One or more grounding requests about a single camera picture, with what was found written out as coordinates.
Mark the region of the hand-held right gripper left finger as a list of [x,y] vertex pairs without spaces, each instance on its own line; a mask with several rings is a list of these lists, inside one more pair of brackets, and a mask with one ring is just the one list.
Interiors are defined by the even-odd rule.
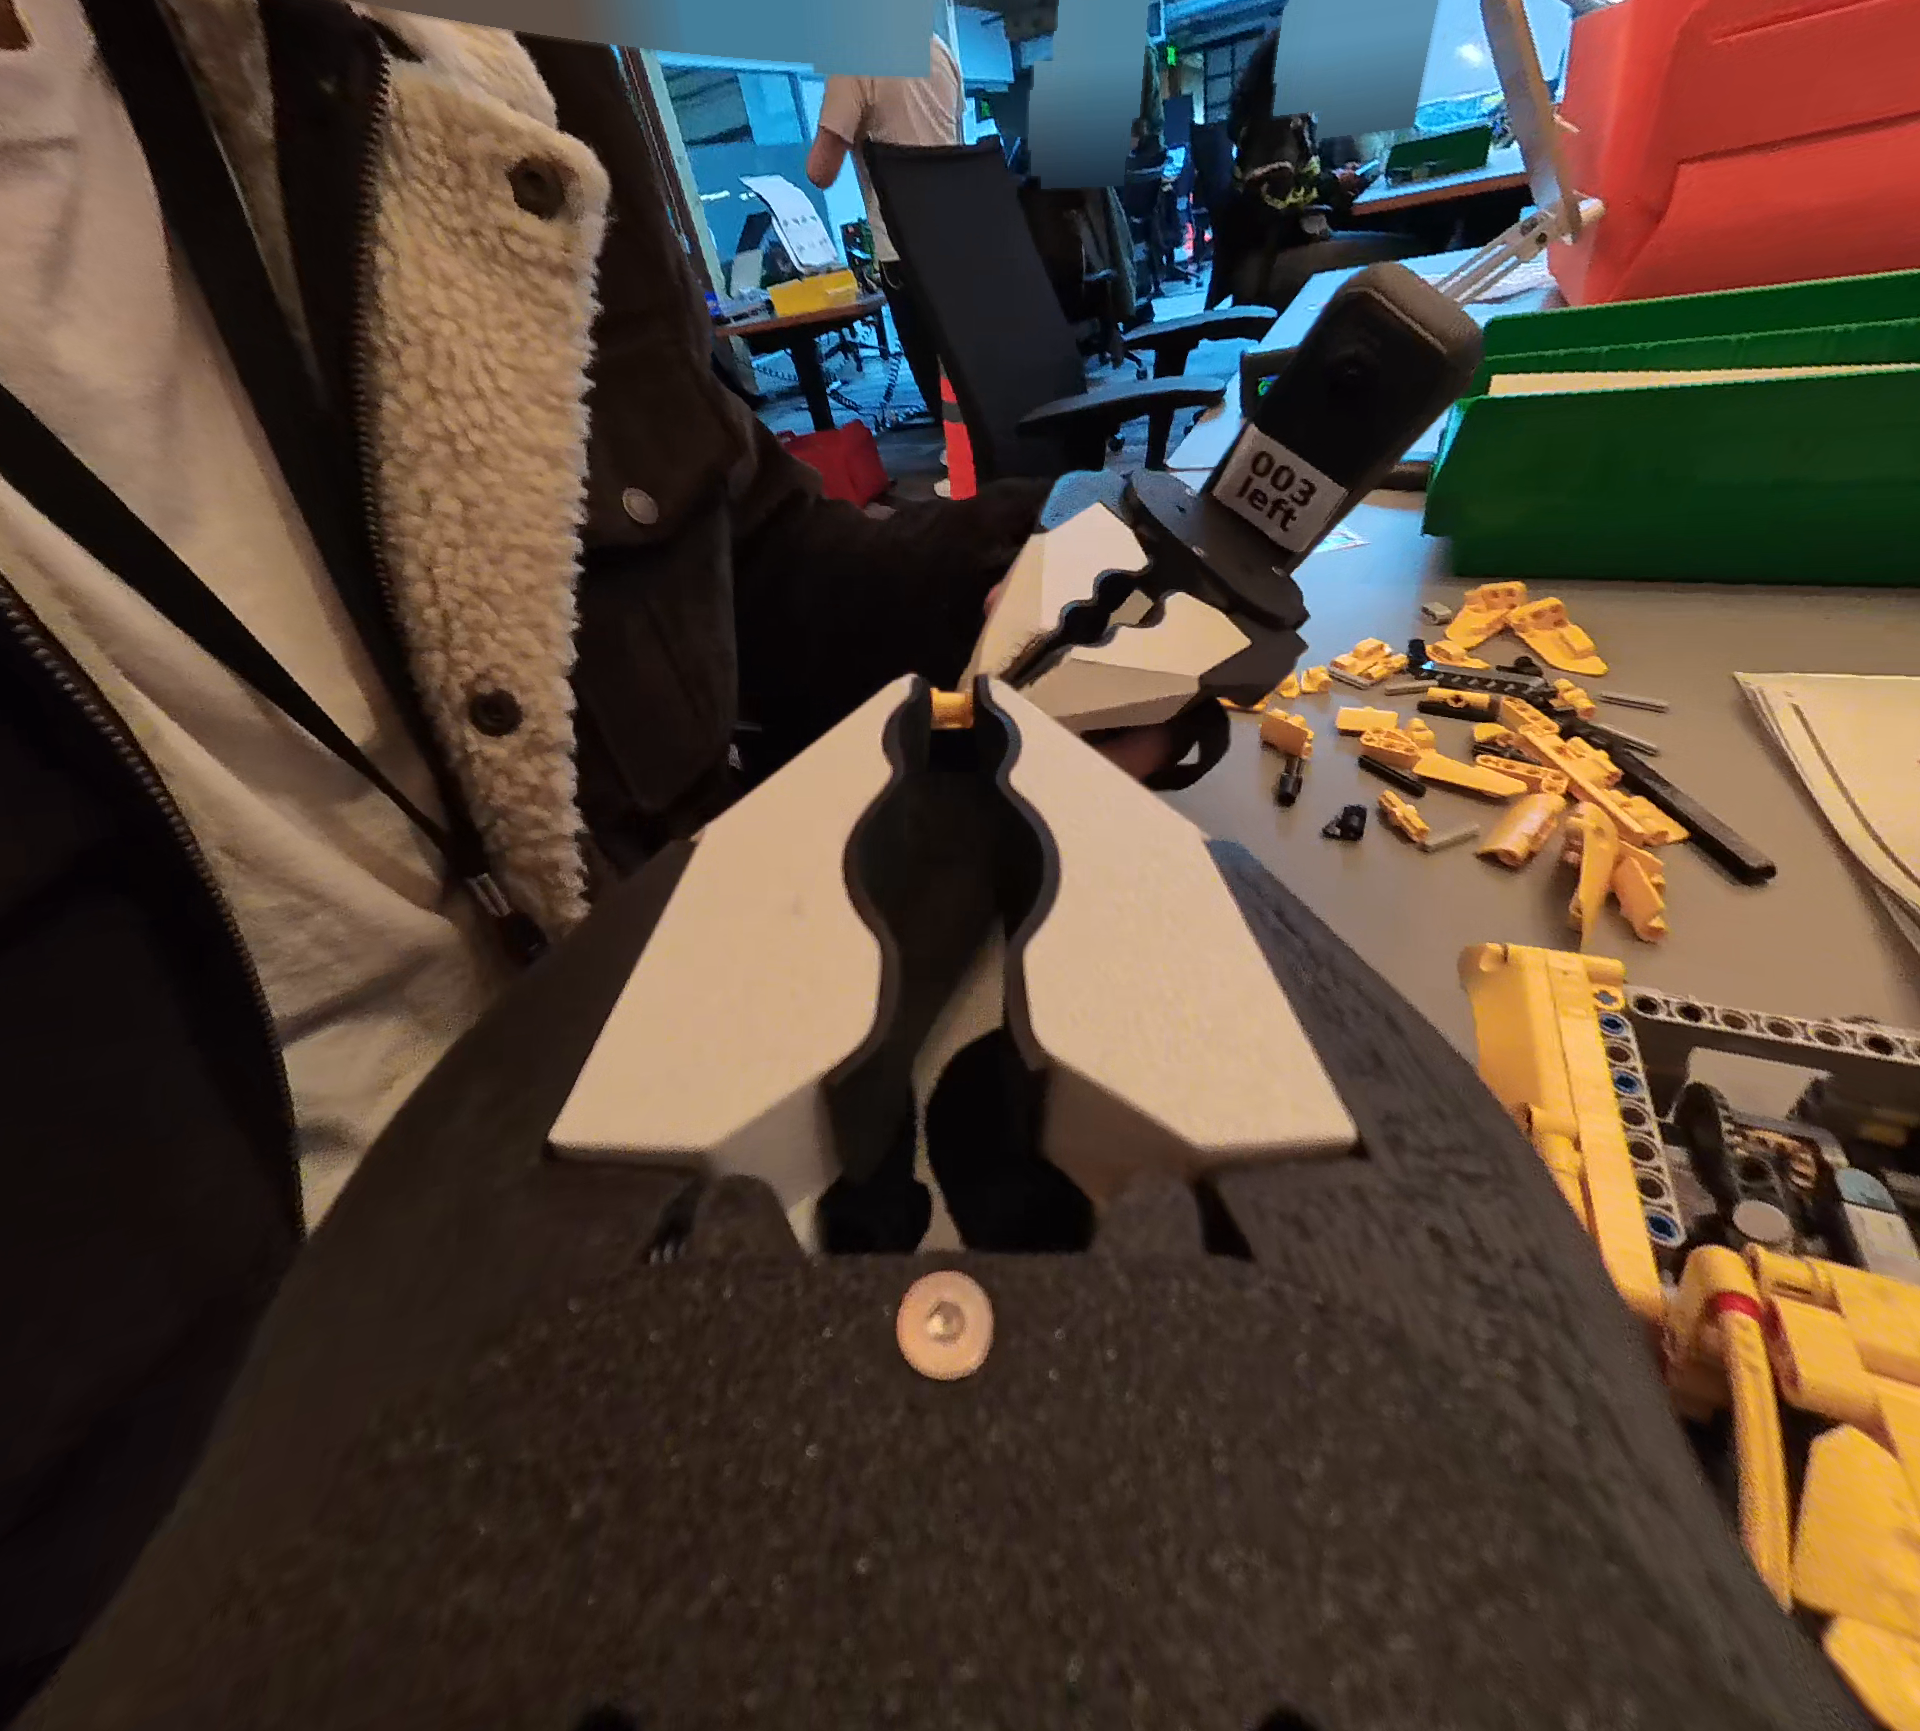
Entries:
[[900,678],[692,845],[547,1141],[581,1162],[744,1174],[804,1246],[841,1166],[823,1105],[868,1039],[883,951],[846,851],[900,779],[889,726],[927,717]]

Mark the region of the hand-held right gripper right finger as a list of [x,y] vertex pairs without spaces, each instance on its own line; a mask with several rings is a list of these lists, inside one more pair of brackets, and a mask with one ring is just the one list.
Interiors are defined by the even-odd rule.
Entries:
[[1014,1117],[1021,1157],[1090,1212],[1140,1177],[1353,1157],[1357,1119],[1202,829],[1014,689],[979,682],[974,718],[1001,740],[1016,877],[927,1035],[930,1240],[1034,1243],[981,1153]]

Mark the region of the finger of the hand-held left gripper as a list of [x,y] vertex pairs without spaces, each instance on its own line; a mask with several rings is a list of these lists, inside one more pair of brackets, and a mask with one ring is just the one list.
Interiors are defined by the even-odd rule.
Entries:
[[1031,704],[1070,731],[1140,729],[1184,711],[1212,670],[1250,642],[1224,609],[1171,593],[1153,620],[1068,646],[1031,683]]
[[1100,504],[1034,535],[1008,570],[972,656],[974,683],[1021,692],[1068,646],[1098,641],[1151,575],[1138,535]]

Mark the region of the yellow toy brick car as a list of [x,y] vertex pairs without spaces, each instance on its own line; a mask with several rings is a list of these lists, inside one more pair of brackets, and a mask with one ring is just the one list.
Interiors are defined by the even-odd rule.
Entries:
[[1913,1031],[1459,955],[1479,1072],[1717,1433],[1741,1547],[1879,1728],[1917,1723]]

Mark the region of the pile of yellow brick parts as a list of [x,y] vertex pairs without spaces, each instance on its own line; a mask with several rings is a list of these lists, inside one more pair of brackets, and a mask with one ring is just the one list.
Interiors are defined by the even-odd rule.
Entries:
[[1357,841],[1371,822],[1422,855],[1467,846],[1520,872],[1548,858],[1568,872],[1565,923],[1586,949],[1607,914],[1663,944],[1668,855],[1691,851],[1724,879],[1760,888],[1778,862],[1677,787],[1656,746],[1612,729],[1656,700],[1597,689],[1610,665],[1560,598],[1520,581],[1427,603],[1403,642],[1367,637],[1319,665],[1296,665],[1260,696],[1220,712],[1256,720],[1277,759],[1272,798],[1293,805],[1319,731],[1339,738],[1380,795],[1345,808],[1323,834]]

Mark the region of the grey desk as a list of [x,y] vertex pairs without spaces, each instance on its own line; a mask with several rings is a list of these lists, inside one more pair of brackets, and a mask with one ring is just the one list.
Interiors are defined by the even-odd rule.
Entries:
[[[1404,639],[1456,600],[1421,499],[1352,516],[1357,549],[1300,568],[1311,660]],[[1901,667],[1913,591],[1582,585],[1571,605],[1634,695],[1674,700],[1668,759],[1780,862],[1741,888],[1682,851],[1648,980],[1775,1013],[1915,1024],[1915,953],[1843,868],[1733,670]],[[1356,1164],[1282,1171],[1240,1203],[1280,1285],[1260,1343],[1260,1487],[1306,1586],[1280,1706],[1308,1728],[1869,1728],[1748,1566],[1629,1329],[1515,1124],[1481,1085],[1459,949],[1548,944],[1565,879],[1311,835],[1371,785],[1316,750],[1293,812],[1238,738],[1169,804],[1221,834],[1308,1031],[1353,1067]]]

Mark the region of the red bag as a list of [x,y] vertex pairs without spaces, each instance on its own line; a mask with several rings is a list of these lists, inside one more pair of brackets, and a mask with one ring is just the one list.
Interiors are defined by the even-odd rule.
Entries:
[[830,499],[867,510],[892,491],[893,481],[881,462],[875,431],[864,422],[804,434],[780,431],[779,441],[816,473]]

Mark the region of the green storage bin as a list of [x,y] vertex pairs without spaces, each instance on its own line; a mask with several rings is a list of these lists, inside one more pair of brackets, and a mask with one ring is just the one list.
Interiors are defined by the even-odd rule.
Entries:
[[1917,581],[1917,274],[1501,315],[1427,483],[1486,579]]

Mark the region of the white lattice stand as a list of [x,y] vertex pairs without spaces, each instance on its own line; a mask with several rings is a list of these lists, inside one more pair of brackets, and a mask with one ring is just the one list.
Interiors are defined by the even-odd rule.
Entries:
[[1510,130],[1521,158],[1532,207],[1483,247],[1438,291],[1454,305],[1483,305],[1515,269],[1553,247],[1571,247],[1603,217],[1600,200],[1586,200],[1571,180],[1565,123],[1551,100],[1524,0],[1481,0]]

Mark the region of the black office chair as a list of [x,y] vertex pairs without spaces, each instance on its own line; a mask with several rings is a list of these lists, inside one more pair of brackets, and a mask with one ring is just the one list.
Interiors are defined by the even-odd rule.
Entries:
[[1226,379],[1187,376],[1191,349],[1256,341],[1265,306],[1227,306],[1140,326],[1126,348],[1153,353],[1153,376],[1090,388],[1004,162],[974,148],[868,143],[868,173],[900,262],[953,388],[979,481],[1100,470],[1111,437],[1150,423],[1147,467],[1164,467],[1181,410],[1218,405]]

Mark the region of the orange carry bag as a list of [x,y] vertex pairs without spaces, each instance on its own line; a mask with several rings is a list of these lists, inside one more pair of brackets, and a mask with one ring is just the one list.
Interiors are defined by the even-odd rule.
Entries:
[[1573,24],[1566,305],[1911,271],[1917,0],[1619,0]]

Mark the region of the person's fleece jacket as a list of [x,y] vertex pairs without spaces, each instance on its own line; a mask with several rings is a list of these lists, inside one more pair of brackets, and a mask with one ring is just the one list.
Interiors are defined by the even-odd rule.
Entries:
[[407,1098],[730,797],[841,535],[612,50],[4,0],[4,1721]]

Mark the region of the open instruction booklet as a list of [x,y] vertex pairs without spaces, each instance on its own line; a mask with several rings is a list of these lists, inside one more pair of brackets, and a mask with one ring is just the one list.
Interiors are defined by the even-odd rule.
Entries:
[[1917,678],[1734,674],[1893,926],[1917,946]]

